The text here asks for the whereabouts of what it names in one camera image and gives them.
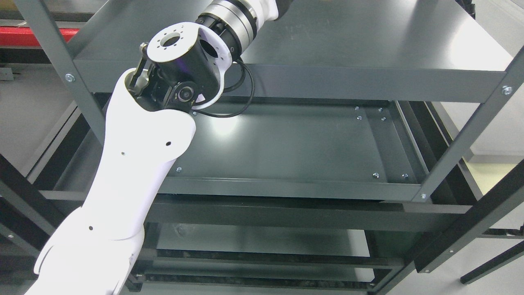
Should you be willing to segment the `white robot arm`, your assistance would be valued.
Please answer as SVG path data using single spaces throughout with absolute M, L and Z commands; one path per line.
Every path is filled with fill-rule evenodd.
M 103 151 L 84 203 L 45 243 L 28 295 L 118 295 L 139 257 L 145 218 L 176 160 L 187 151 L 193 112 L 225 91 L 225 73 L 290 0 L 214 0 L 194 22 L 159 30 L 110 98 Z

